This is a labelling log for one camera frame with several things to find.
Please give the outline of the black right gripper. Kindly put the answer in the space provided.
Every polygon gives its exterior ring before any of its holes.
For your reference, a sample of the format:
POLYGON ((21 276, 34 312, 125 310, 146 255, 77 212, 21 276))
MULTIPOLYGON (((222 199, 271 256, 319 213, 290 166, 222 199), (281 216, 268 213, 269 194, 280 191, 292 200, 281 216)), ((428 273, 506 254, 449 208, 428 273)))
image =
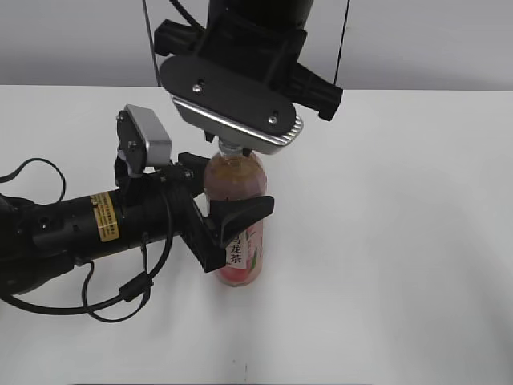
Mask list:
MULTIPOLYGON (((313 109, 331 120, 342 90, 298 62, 306 39, 299 28, 278 32, 240 18, 218 18, 204 31, 170 20, 156 29, 155 50, 166 59, 196 56, 233 73, 253 79, 287 100, 313 109)), ((215 135, 204 132, 207 142, 215 135)), ((249 157, 250 148, 242 154, 249 157)))

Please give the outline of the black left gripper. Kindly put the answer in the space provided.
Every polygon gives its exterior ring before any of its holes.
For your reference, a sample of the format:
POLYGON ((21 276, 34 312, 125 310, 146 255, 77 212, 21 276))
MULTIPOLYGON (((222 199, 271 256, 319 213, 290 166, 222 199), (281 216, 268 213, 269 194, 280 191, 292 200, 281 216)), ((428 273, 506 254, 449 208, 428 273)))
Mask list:
POLYGON ((178 162, 160 170, 162 187, 172 216, 174 232, 192 251, 202 269, 211 273, 225 266, 225 248, 247 228, 270 216, 271 196, 245 200, 211 200, 204 217, 195 198, 204 193, 204 173, 209 158, 181 152, 178 162))

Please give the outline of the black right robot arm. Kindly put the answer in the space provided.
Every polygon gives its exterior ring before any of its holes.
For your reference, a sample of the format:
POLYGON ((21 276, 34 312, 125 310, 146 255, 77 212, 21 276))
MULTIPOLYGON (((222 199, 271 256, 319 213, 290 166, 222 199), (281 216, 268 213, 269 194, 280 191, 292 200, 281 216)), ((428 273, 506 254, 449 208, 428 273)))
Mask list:
POLYGON ((331 120, 343 91, 299 61, 309 1, 212 1, 208 21, 190 14, 154 33, 163 57, 160 82, 182 118, 204 131, 266 155, 301 133, 297 105, 331 120))

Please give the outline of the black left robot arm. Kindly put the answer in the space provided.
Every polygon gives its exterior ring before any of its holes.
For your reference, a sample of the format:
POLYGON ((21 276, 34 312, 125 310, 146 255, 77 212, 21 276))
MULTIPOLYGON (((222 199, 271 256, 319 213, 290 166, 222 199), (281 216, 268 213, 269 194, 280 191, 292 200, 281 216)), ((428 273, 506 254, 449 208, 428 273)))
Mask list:
POLYGON ((204 272, 223 268, 228 244, 271 215, 274 199, 213 201, 205 217, 195 199, 208 161, 187 152, 179 160, 135 178, 118 160, 117 189, 53 204, 3 196, 2 293, 24 294, 77 265, 174 236, 204 272))

